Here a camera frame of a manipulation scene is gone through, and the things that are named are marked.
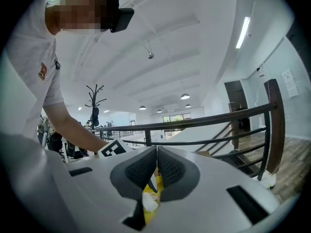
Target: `yellow object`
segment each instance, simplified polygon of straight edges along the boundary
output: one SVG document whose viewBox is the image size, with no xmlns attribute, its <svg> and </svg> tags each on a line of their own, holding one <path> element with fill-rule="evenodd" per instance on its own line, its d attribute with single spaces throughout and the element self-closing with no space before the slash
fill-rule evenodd
<svg viewBox="0 0 311 233">
<path fill-rule="evenodd" d="M 156 176 L 156 185 L 157 185 L 157 197 L 160 199 L 160 194 L 161 191 L 163 191 L 163 182 L 161 176 Z M 143 190 L 143 193 L 147 192 L 149 194 L 154 194 L 154 191 L 149 187 L 149 185 L 146 185 L 145 189 Z M 144 210 L 144 217 L 145 217 L 145 222 L 148 224 L 152 217 L 156 214 L 158 209 L 156 209 L 153 212 L 147 212 Z"/>
</svg>

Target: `white ceiling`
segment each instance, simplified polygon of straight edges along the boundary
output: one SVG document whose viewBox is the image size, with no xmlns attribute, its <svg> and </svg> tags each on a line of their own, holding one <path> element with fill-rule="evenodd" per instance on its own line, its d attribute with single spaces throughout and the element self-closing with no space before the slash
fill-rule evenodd
<svg viewBox="0 0 311 233">
<path fill-rule="evenodd" d="M 237 42 L 251 2 L 120 0 L 120 5 L 135 10 L 127 30 L 97 36 L 61 32 L 56 51 L 65 103 L 72 110 L 89 104 L 86 85 L 93 88 L 97 83 L 104 85 L 98 100 L 107 98 L 101 112 L 137 113 L 145 105 L 154 114 L 175 103 L 176 111 L 185 110 L 186 103 L 192 109 L 200 107 L 225 57 L 237 51 L 229 42 Z M 238 5 L 246 10 L 236 11 Z M 149 48 L 148 41 L 152 60 L 144 48 Z M 185 92 L 191 98 L 181 100 Z"/>
</svg>

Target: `white t-shirt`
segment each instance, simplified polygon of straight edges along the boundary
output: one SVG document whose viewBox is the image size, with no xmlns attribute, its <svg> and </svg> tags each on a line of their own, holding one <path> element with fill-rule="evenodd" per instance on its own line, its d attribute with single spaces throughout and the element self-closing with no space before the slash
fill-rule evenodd
<svg viewBox="0 0 311 233">
<path fill-rule="evenodd" d="M 14 69 L 37 98 L 33 110 L 26 115 L 23 129 L 25 137 L 35 140 L 38 140 L 36 128 L 42 107 L 63 102 L 60 69 L 57 70 L 55 66 L 55 36 L 45 24 L 47 3 L 47 0 L 34 0 L 6 45 L 7 55 Z"/>
</svg>

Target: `black rectangular slot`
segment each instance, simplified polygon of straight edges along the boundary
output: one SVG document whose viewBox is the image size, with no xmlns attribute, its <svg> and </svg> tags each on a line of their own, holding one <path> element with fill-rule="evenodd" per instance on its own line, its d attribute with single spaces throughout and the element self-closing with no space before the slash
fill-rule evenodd
<svg viewBox="0 0 311 233">
<path fill-rule="evenodd" d="M 91 171 L 93 171 L 93 169 L 91 169 L 90 167 L 83 167 L 83 168 L 79 168 L 79 169 L 76 169 L 76 170 L 71 170 L 71 171 L 69 171 L 69 174 L 73 177 L 73 176 L 77 176 L 77 175 L 80 175 L 80 174 L 88 173 L 88 172 L 91 172 Z"/>
<path fill-rule="evenodd" d="M 253 224 L 268 216 L 268 213 L 239 185 L 228 188 L 227 191 Z"/>
</svg>

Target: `coat rack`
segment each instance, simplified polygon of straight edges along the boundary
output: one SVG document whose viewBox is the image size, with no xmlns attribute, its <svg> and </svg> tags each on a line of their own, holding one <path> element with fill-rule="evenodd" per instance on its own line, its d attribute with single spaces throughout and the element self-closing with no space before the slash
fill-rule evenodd
<svg viewBox="0 0 311 233">
<path fill-rule="evenodd" d="M 107 100 L 107 99 L 103 99 L 103 100 L 100 100 L 100 101 L 96 102 L 97 93 L 103 88 L 103 86 L 102 86 L 101 88 L 97 89 L 97 84 L 96 84 L 96 86 L 95 86 L 95 92 L 94 92 L 93 89 L 90 88 L 88 85 L 87 85 L 87 88 L 90 89 L 90 90 L 92 91 L 92 95 L 91 95 L 90 92 L 88 93 L 89 96 L 91 97 L 91 100 L 89 100 L 89 101 L 90 101 L 92 104 L 91 104 L 91 105 L 86 105 L 86 104 L 85 104 L 85 106 L 87 106 L 87 107 L 93 107 L 93 108 L 92 108 L 92 130 L 93 130 L 93 129 L 94 129 L 94 118 L 97 117 L 97 119 L 98 119 L 98 113 L 95 112 L 95 108 L 96 108 L 97 106 L 100 105 L 99 102 L 105 101 L 105 100 Z"/>
</svg>

